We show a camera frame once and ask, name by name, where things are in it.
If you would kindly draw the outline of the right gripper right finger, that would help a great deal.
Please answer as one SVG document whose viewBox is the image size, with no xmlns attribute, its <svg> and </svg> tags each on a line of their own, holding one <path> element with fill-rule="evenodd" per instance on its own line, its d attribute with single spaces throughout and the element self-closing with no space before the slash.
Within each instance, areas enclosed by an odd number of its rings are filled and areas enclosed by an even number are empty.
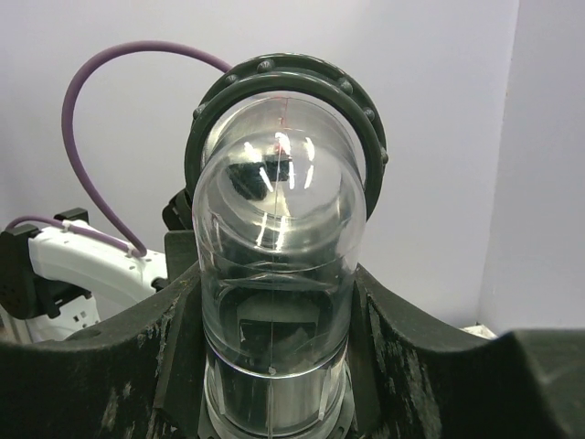
<svg viewBox="0 0 585 439">
<path fill-rule="evenodd" d="M 353 438 L 581 438 L 584 333 L 486 339 L 356 271 L 349 334 Z"/>
</svg>

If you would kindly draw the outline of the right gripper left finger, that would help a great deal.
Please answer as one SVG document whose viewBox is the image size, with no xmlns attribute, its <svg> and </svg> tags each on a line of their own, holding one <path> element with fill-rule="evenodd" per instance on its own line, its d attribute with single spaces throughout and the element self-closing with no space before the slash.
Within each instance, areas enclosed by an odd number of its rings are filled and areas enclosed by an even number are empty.
<svg viewBox="0 0 585 439">
<path fill-rule="evenodd" d="M 195 438 L 205 368 L 190 230 L 165 235 L 170 284 L 64 341 L 1 346 L 4 438 Z"/>
</svg>

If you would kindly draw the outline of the clear plastic pipe fitting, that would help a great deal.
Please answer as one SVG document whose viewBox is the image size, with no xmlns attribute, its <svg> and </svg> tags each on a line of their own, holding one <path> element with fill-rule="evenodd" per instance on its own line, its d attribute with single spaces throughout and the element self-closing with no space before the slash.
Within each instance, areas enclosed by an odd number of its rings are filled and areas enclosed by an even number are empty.
<svg viewBox="0 0 585 439">
<path fill-rule="evenodd" d="M 357 260 L 387 160 L 371 98 L 315 57 L 244 61 L 195 110 L 186 196 L 217 436 L 347 436 Z"/>
</svg>

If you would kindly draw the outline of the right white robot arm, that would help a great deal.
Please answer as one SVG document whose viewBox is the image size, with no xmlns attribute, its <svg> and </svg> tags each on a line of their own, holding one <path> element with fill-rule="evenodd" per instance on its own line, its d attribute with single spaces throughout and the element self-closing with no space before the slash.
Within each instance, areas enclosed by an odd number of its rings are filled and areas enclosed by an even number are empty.
<svg viewBox="0 0 585 439">
<path fill-rule="evenodd" d="M 195 243 L 131 257 L 87 212 L 1 235 L 4 438 L 581 438 L 584 334 L 451 327 L 359 269 L 347 362 L 263 391 L 208 366 Z"/>
</svg>

